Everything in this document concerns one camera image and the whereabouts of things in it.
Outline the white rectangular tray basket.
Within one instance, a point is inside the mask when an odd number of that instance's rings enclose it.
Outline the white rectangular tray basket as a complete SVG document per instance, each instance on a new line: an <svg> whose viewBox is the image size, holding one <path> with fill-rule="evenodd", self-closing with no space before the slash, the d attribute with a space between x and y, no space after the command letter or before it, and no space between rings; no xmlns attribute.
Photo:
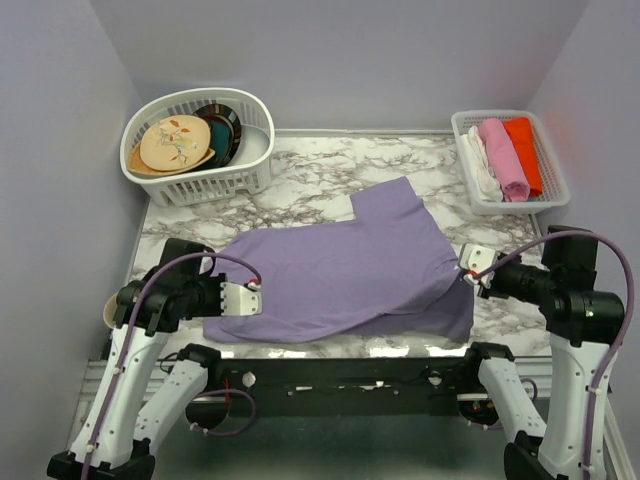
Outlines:
<svg viewBox="0 0 640 480"><path fill-rule="evenodd" d="M474 213L537 214L569 203L559 162L534 114L461 111L451 124Z"/></svg>

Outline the purple t shirt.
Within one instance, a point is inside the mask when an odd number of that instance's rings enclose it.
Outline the purple t shirt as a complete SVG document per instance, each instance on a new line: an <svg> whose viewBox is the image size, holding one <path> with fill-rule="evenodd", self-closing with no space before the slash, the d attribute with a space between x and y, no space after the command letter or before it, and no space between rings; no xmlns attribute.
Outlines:
<svg viewBox="0 0 640 480"><path fill-rule="evenodd" d="M224 253L262 275L263 311L210 318L221 343L303 343L337 334L469 339L474 290L405 177L351 195L354 219L238 234Z"/></svg>

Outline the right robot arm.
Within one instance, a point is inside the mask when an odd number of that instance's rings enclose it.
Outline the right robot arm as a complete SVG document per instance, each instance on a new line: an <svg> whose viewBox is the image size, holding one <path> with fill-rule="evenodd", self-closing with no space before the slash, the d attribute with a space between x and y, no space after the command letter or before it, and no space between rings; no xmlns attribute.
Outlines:
<svg viewBox="0 0 640 480"><path fill-rule="evenodd" d="M475 342L460 367L469 390L486 390L507 444L509 479L604 479L604 427L612 366L634 310L629 261L605 237L552 226L547 235L504 254L467 244L464 279L482 298L537 306L550 334L552 380L542 420L503 345Z"/></svg>

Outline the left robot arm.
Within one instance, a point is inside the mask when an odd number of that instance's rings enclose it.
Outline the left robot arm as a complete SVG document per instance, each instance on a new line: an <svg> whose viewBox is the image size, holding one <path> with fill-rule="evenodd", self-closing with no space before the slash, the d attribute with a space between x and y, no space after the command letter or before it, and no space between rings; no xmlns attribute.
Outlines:
<svg viewBox="0 0 640 480"><path fill-rule="evenodd" d="M197 395L214 393L222 380L221 354L204 345L183 347L165 383L145 395L161 352L183 319L221 310L223 274L203 270L213 249L169 239L158 266L116 295L115 328L94 403L68 450L54 455L54 479L149 479L155 452Z"/></svg>

